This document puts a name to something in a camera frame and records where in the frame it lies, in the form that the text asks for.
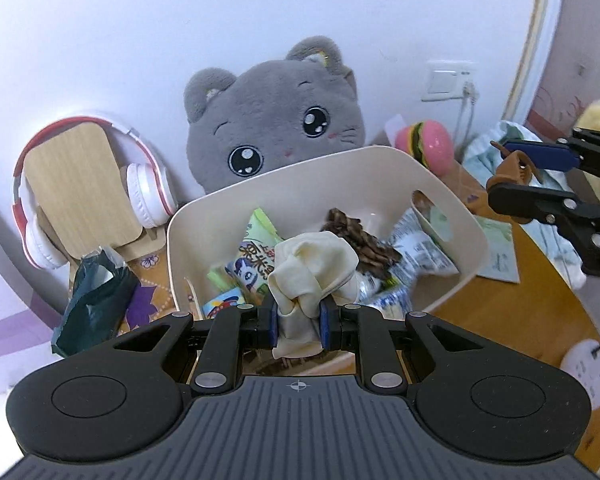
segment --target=headphones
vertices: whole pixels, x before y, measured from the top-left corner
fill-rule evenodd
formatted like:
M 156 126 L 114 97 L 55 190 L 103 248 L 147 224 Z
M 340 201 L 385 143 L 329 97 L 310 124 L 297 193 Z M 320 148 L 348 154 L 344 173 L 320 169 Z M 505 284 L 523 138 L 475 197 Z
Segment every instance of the headphones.
M 67 130 L 81 123 L 95 123 L 102 128 L 111 128 L 131 137 L 140 147 L 148 164 L 129 164 L 126 168 L 126 188 L 136 218 L 147 229 L 158 227 L 173 216 L 178 205 L 169 186 L 167 171 L 149 147 L 142 142 L 138 134 L 129 126 L 113 121 L 101 115 L 72 116 L 60 119 L 45 126 L 24 147 L 16 167 L 13 170 L 13 218 L 20 232 L 22 249 L 31 265 L 39 269 L 58 269 L 67 263 L 67 259 L 46 236 L 40 227 L 38 215 L 29 220 L 22 207 L 20 183 L 24 171 L 24 159 L 33 148 L 45 142 L 62 129 Z

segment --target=wall outlet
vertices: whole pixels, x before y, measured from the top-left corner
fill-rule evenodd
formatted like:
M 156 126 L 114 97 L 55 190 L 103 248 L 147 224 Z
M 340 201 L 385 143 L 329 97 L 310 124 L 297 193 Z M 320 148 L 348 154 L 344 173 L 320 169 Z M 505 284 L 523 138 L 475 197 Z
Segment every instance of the wall outlet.
M 461 99 L 464 84 L 474 78 L 475 67 L 472 61 L 427 61 L 422 100 Z

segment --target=storage bin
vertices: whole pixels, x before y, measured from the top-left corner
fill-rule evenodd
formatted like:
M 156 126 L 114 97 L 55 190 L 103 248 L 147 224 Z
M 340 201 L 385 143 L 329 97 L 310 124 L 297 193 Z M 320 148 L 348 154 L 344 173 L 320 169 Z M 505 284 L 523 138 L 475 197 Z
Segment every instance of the storage bin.
M 167 232 L 176 307 L 191 309 L 200 319 L 200 306 L 219 293 L 206 274 L 235 257 L 251 213 L 258 207 L 283 238 L 320 230 L 328 210 L 337 207 L 360 218 L 366 231 L 382 239 L 413 205 L 416 191 L 446 215 L 452 233 L 449 240 L 440 238 L 418 212 L 423 229 L 460 271 L 451 278 L 418 280 L 413 307 L 432 312 L 482 268 L 488 257 L 487 240 L 474 216 L 442 182 L 406 153 L 387 146 L 367 146 L 293 164 L 181 208 Z

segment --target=embroidered eye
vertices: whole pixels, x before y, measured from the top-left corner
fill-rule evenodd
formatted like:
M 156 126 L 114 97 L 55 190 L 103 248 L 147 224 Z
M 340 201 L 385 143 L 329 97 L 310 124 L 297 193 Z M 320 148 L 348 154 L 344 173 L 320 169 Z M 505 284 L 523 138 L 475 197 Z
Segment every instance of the embroidered eye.
M 262 155 L 254 146 L 238 146 L 229 155 L 228 163 L 237 176 L 253 176 L 262 169 Z
M 320 107 L 309 108 L 302 124 L 307 137 L 320 137 L 329 127 L 329 114 Z

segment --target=pink wall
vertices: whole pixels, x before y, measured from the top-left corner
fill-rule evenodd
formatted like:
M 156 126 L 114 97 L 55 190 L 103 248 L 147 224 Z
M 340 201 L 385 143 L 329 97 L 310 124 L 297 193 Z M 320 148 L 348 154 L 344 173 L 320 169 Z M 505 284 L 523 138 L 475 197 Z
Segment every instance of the pink wall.
M 528 121 L 557 138 L 600 99 L 600 0 L 563 0 L 560 21 Z

